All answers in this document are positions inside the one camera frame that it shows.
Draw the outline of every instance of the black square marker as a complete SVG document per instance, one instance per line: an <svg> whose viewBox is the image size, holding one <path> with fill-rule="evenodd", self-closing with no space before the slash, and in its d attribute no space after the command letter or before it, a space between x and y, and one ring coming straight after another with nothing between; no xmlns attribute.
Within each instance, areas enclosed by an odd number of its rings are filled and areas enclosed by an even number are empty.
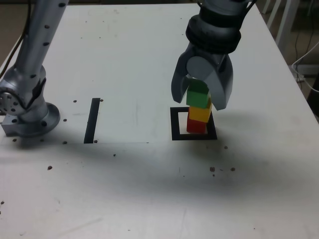
<svg viewBox="0 0 319 239"><path fill-rule="evenodd" d="M179 112L188 112L188 107L171 107L170 108L170 124L172 140L216 140L217 134L214 124L213 115L210 113L208 123L206 125L207 134L180 134L179 131Z"/></svg>

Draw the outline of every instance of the white cable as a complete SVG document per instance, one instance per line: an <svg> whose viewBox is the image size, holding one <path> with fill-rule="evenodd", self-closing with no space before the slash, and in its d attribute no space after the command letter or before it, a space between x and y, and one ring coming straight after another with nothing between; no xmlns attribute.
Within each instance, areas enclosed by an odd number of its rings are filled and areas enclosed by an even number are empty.
<svg viewBox="0 0 319 239"><path fill-rule="evenodd" d="M319 44L319 41L316 43L316 45L314 45L313 48L310 49L309 52L307 52L305 55L303 55L301 58L299 58L297 61L295 61L295 62L291 65L292 70L293 70L294 72L296 72L296 74L298 74L299 76L305 77L304 75L298 73L298 72L294 69L295 64L296 64L297 62L299 62L301 59L303 59L305 56L307 56L312 50L314 50L315 47L316 47L318 44ZM309 85L309 83L308 83L308 81L307 81L306 79L304 79L304 81L305 81L305 83L307 84L307 86L310 87L310 89L312 89L313 91L319 93L319 91L315 90L314 88L311 87L311 85Z"/></svg>

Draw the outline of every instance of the stacked blocks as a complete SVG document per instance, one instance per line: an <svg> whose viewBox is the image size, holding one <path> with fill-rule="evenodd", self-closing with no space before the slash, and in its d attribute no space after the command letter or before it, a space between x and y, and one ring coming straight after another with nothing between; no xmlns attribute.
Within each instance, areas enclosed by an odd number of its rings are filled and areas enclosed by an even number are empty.
<svg viewBox="0 0 319 239"><path fill-rule="evenodd" d="M204 82L199 80L190 82L186 104L190 106L187 117L187 132L204 134L212 108L209 90Z"/></svg>

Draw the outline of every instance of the red block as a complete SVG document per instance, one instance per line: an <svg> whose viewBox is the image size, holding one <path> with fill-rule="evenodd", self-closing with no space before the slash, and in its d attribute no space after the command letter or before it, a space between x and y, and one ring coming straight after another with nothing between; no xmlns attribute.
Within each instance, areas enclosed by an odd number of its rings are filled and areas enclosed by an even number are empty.
<svg viewBox="0 0 319 239"><path fill-rule="evenodd" d="M196 121L189 118L189 112L187 116L187 128L186 131L189 133L205 133L206 131L206 124L205 122Z"/></svg>

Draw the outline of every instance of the white chair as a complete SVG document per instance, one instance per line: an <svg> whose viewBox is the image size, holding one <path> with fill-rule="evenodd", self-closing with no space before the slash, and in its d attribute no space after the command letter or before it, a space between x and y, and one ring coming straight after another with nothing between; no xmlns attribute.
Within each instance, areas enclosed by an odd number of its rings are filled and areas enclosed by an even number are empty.
<svg viewBox="0 0 319 239"><path fill-rule="evenodd" d="M265 14L268 10L269 4L270 4L271 0L267 0L266 4L264 6L264 9L262 11L263 14ZM286 0L286 6L285 6L285 11L283 14L283 18L281 20L280 23L280 27L279 27L279 31L276 37L276 44L279 48L279 50L281 51L281 53L283 54L285 51L285 47L287 45L287 40L291 31L291 28L293 26L294 20L295 20L295 16L297 13L297 9L299 6L299 2L300 0ZM269 20L267 22L267 27L268 29L271 27L276 13L278 11L278 8L280 6L281 0L276 0L275 2L275 6L270 14Z"/></svg>

